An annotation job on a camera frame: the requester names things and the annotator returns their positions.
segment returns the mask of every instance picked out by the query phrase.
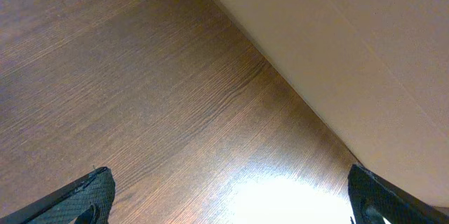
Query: brown wooden floor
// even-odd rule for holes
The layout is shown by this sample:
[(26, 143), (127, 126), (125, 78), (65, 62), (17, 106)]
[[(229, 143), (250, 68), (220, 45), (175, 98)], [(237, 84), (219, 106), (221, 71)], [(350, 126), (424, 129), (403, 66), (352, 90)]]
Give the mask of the brown wooden floor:
[(349, 222), (355, 158), (211, 0), (1, 4), (0, 216), (108, 166), (110, 223)]

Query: wooden floor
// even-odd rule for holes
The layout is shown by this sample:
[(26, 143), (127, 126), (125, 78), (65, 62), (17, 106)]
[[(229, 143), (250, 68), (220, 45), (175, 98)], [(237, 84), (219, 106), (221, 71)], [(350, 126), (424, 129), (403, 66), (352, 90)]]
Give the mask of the wooden floor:
[(1, 4), (0, 216), (108, 166), (110, 223), (349, 222), (355, 158), (211, 0)]

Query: brown cardboard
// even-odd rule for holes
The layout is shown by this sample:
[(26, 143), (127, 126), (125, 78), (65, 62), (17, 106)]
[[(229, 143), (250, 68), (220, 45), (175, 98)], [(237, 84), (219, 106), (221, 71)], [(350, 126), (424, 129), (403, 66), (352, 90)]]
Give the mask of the brown cardboard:
[(449, 206), (449, 0), (220, 0), (375, 173)]

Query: black object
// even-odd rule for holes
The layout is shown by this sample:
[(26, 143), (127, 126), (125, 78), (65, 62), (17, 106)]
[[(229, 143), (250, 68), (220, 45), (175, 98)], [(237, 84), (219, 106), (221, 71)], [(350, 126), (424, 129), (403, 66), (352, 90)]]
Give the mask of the black object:
[(0, 224), (107, 223), (115, 197), (111, 170), (101, 167), (0, 219)]
[(357, 224), (449, 223), (449, 217), (368, 169), (354, 164), (349, 198)]

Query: wood plank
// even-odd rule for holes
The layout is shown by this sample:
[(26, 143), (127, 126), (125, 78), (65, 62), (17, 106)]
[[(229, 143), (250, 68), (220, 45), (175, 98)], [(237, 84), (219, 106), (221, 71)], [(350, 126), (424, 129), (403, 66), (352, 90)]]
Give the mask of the wood plank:
[(349, 220), (355, 158), (211, 0), (4, 1), (0, 216), (108, 166), (110, 223)]

